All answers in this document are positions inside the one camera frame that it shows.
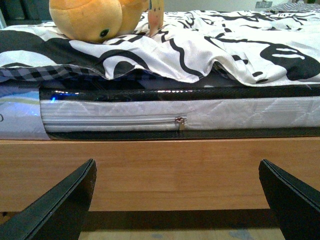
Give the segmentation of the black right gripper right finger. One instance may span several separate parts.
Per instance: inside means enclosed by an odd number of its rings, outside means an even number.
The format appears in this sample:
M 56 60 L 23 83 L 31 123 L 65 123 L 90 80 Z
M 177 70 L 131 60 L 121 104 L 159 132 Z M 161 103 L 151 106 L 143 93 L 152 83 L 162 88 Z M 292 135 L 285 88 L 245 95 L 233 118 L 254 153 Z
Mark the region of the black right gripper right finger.
M 259 180 L 286 240 L 320 238 L 320 192 L 271 161 L 263 159 Z

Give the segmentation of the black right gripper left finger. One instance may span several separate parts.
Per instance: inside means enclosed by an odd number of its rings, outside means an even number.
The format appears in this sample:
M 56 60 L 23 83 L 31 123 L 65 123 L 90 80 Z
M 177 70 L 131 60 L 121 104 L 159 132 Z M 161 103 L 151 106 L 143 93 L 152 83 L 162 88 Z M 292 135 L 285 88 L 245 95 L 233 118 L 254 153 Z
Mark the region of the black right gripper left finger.
M 97 166 L 89 159 L 0 226 L 2 240 L 77 240 L 91 206 Z

